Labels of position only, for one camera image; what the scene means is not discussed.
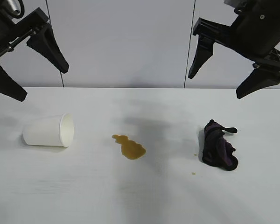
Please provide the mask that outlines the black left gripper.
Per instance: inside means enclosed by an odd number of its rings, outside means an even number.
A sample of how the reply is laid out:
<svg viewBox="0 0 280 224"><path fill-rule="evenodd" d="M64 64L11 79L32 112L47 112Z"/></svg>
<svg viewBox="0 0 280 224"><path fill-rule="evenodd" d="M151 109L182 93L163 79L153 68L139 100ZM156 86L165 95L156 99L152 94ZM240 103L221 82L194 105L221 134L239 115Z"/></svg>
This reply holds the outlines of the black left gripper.
<svg viewBox="0 0 280 224"><path fill-rule="evenodd" d="M48 16L37 8L24 16L22 0L0 0L0 57L27 37L27 46L49 60L60 72L67 73L69 64L55 40ZM17 84L0 66L0 93L23 102L27 92Z"/></svg>

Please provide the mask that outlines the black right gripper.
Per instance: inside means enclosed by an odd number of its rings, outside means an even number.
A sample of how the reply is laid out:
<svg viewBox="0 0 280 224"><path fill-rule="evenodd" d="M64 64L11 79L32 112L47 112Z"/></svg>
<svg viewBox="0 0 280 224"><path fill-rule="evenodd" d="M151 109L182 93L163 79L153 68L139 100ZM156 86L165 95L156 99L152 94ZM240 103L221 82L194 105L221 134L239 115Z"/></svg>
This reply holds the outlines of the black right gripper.
<svg viewBox="0 0 280 224"><path fill-rule="evenodd" d="M231 26L199 18L193 28L198 35L188 78L193 79L204 63L213 56L214 43L234 50L255 62L254 69L236 89L238 99L280 83L280 0L241 0L234 9L237 18Z"/></svg>

